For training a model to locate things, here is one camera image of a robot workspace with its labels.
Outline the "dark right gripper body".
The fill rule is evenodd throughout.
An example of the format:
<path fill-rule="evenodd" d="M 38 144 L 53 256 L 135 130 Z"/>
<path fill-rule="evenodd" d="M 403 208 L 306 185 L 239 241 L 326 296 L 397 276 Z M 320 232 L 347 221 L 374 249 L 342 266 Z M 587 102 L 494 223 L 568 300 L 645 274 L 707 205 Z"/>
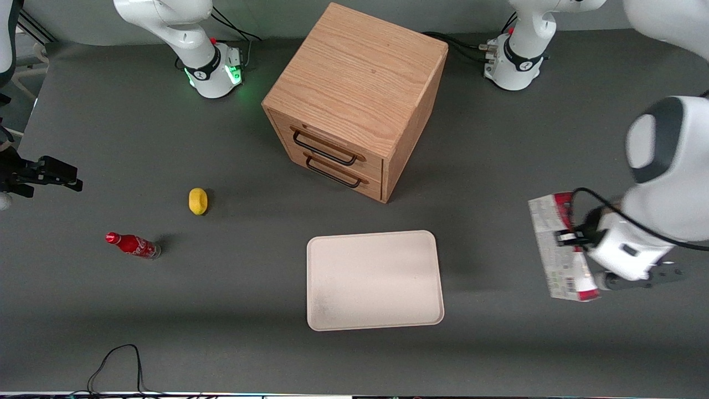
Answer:
<path fill-rule="evenodd" d="M 28 182 L 34 182 L 38 176 L 37 166 L 37 161 L 28 161 L 20 157 L 15 147 L 2 146 L 1 192 L 33 198 L 34 187 Z"/>

